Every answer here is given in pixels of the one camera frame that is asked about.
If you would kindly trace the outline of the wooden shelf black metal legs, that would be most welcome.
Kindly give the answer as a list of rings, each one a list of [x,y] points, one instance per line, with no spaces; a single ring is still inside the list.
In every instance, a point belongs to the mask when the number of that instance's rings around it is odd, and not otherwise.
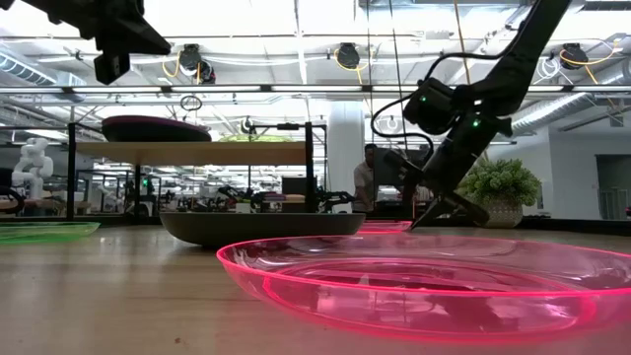
[[[302,129],[303,142],[69,142],[69,150],[119,163],[142,166],[298,166],[306,167],[306,210],[316,212],[314,126],[281,123],[277,130]]]

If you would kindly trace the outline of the white building column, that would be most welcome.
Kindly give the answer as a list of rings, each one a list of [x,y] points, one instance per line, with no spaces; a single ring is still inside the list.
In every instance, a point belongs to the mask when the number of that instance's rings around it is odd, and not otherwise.
[[[362,102],[333,102],[327,124],[329,189],[355,195],[355,169],[364,162]]]

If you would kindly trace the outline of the person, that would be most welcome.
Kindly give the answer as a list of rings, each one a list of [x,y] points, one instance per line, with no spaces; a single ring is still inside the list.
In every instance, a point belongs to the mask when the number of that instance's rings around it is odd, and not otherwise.
[[[354,213],[370,214],[375,208],[375,184],[374,184],[374,161],[375,144],[367,144],[364,148],[364,161],[360,163],[353,173],[355,200],[352,202]]]

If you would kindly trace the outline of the dark grey bowl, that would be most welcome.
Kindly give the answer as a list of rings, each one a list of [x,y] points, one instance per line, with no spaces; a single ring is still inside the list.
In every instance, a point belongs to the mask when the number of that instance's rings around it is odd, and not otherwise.
[[[259,239],[353,235],[365,218],[365,214],[355,213],[160,214],[163,226],[175,238],[212,249]]]

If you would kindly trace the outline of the dark blue round plate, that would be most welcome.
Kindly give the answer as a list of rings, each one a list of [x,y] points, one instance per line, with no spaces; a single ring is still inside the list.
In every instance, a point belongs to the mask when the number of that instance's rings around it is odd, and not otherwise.
[[[211,142],[211,136],[195,126],[161,123],[122,122],[104,125],[109,142]]]

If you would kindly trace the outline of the grey door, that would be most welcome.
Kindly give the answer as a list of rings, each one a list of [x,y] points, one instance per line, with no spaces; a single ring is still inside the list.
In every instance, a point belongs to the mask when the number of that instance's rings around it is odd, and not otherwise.
[[[600,217],[631,219],[631,155],[596,155],[596,170]]]

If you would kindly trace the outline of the green artificial potted plant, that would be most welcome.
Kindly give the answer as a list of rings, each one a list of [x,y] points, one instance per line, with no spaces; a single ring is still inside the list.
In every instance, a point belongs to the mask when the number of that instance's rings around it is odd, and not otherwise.
[[[540,180],[521,160],[483,160],[471,168],[458,186],[469,201],[489,215],[485,228],[512,229],[524,217],[524,207],[535,204]]]

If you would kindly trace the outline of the pink transparent plastic plate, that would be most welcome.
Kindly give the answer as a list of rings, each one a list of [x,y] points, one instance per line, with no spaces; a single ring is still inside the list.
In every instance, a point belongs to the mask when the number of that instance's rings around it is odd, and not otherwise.
[[[411,221],[366,221],[357,231],[358,234],[397,234],[405,232],[411,226]]]
[[[217,258],[283,312],[372,335],[528,342],[631,323],[631,254],[616,251],[398,233],[253,240]]]

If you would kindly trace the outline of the black monitor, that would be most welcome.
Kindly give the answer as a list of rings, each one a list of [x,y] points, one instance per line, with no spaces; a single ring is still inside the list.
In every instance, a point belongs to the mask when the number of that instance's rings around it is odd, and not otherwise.
[[[428,147],[418,150],[378,148],[375,152],[374,181],[377,185],[423,185],[424,179],[409,165],[422,170],[431,155]]]

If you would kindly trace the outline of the white robot figure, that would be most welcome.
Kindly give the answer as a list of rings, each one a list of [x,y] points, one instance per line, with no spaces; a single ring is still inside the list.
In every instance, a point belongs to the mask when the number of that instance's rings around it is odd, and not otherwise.
[[[21,147],[21,157],[12,171],[12,186],[29,186],[28,199],[43,199],[43,180],[53,174],[53,160],[45,155],[49,142],[45,138],[29,138]]]

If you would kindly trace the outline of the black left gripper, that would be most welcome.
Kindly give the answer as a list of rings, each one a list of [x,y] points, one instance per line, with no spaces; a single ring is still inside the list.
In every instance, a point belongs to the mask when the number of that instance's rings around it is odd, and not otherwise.
[[[97,80],[112,84],[130,68],[131,53],[170,53],[171,45],[143,18],[144,0],[73,0],[86,22],[82,37],[93,37],[101,54]]]

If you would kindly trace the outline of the grey ventilation duct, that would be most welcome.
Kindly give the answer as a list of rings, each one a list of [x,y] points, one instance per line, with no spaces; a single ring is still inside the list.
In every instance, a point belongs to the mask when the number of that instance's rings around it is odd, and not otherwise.
[[[562,87],[561,96],[540,100],[512,115],[513,136],[532,133],[554,121],[583,111],[596,103],[596,95],[631,92],[631,57],[596,74],[597,84]]]
[[[43,68],[22,55],[0,49],[0,95],[53,95],[80,103],[86,95],[74,87],[86,85],[70,72]]]

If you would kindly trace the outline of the long horizontal light bar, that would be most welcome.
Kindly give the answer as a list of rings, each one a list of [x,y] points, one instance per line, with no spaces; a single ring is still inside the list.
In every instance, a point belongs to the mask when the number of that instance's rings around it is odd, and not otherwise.
[[[172,93],[412,93],[412,85],[220,85],[220,86],[80,86],[80,87],[0,87],[0,95],[53,94],[172,94]],[[533,93],[626,93],[631,85],[535,85]]]

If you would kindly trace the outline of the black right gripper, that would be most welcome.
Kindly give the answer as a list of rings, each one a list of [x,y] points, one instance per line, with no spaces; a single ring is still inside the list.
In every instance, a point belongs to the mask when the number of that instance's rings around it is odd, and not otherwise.
[[[436,193],[456,190],[498,133],[511,136],[510,118],[493,115],[462,116],[426,164],[426,186]],[[489,221],[488,212],[481,206],[457,193],[451,195],[451,200],[474,223],[485,225]],[[411,229],[431,226],[434,220],[453,211],[454,207],[449,201],[439,196],[412,223]]]

